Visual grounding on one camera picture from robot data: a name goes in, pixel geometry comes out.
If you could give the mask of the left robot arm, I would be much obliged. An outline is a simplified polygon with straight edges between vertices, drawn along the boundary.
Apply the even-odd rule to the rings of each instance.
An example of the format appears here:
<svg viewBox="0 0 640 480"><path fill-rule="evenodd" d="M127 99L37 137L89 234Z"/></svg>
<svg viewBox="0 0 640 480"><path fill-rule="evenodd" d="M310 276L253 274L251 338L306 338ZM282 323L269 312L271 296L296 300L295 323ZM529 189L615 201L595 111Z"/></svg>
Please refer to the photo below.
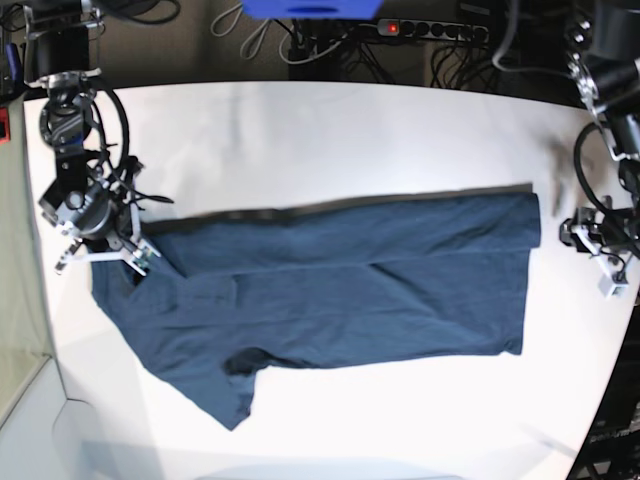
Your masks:
<svg viewBox="0 0 640 480"><path fill-rule="evenodd" d="M606 298L629 287L628 268L639 259L639 4L575 1L565 28L564 77L576 86L592 120L578 134L573 168L590 206L579 207L559 227L562 244L595 260ZM599 133L615 163L630 206L616 209L596 196L583 164L587 137Z"/></svg>

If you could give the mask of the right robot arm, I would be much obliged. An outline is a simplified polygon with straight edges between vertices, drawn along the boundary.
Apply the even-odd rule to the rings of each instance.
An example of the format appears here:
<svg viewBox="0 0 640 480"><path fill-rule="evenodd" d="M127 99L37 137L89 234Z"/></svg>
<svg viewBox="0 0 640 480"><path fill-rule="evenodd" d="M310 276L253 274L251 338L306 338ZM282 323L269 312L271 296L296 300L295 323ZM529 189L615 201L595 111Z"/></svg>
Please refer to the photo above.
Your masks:
<svg viewBox="0 0 640 480"><path fill-rule="evenodd" d="M42 141L53 151L55 179L39 200L44 219L69 247L57 272L74 261L124 262L148 273L160 253L141 232L135 181L143 169L130 152L124 105L103 78L92 41L111 17L135 26L161 26L181 12L177 1L161 18L156 1L27 1L23 6L28 68L25 83L47 101L39 116Z"/></svg>

